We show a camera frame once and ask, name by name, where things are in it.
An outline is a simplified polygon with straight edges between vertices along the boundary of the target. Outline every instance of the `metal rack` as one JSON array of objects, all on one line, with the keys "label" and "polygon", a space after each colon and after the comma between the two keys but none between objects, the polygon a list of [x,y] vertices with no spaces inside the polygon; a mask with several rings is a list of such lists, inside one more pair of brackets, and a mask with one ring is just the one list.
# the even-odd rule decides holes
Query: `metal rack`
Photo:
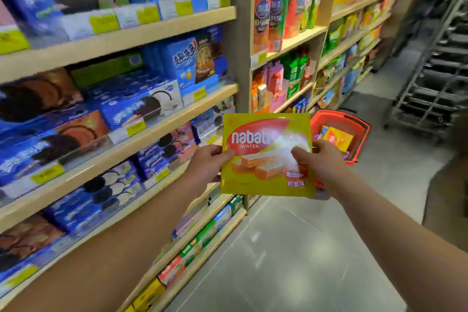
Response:
[{"label": "metal rack", "polygon": [[468,0],[452,0],[384,128],[397,122],[444,139],[467,104]]}]

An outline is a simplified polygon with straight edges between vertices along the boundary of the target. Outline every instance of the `red shopping basket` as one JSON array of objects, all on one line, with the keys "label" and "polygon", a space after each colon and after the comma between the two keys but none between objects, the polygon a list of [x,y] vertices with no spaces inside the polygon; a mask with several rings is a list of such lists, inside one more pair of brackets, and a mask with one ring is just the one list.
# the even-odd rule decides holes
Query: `red shopping basket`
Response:
[{"label": "red shopping basket", "polygon": [[[353,139],[348,147],[350,154],[345,161],[349,166],[356,164],[358,162],[359,152],[371,129],[369,124],[355,116],[342,113],[341,111],[319,110],[312,119],[310,119],[312,137],[320,133],[323,125],[334,127],[353,135]],[[315,182],[317,187],[325,188],[321,181],[316,180]]]}]

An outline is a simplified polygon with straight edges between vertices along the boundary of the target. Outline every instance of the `floor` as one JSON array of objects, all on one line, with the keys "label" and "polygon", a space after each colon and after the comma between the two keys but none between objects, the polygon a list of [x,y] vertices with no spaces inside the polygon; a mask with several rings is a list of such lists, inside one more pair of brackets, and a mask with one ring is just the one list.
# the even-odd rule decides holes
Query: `floor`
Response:
[{"label": "floor", "polygon": [[[407,129],[382,128],[419,51],[370,74],[344,107],[371,125],[353,170],[421,222],[428,183],[451,153]],[[166,312],[405,309],[336,201],[262,197]]]}]

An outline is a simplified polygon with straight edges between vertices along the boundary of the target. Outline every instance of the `person's right hand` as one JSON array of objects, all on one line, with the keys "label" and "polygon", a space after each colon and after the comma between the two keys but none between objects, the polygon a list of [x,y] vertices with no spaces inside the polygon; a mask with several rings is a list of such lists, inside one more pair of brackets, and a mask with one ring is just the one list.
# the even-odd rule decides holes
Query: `person's right hand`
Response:
[{"label": "person's right hand", "polygon": [[324,140],[313,140],[312,153],[299,147],[292,149],[292,155],[297,161],[313,168],[317,179],[323,181],[329,193],[333,196],[334,188],[349,168],[343,159],[342,152],[334,144]]}]

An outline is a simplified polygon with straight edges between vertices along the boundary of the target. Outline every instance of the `cracker box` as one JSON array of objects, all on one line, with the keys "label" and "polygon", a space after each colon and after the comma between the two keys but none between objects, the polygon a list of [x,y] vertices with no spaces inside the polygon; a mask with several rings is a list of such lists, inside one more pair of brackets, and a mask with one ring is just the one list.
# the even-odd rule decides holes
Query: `cracker box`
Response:
[{"label": "cracker box", "polygon": [[223,150],[235,157],[221,169],[221,192],[315,197],[311,168],[291,149],[311,151],[308,114],[225,114]]}]

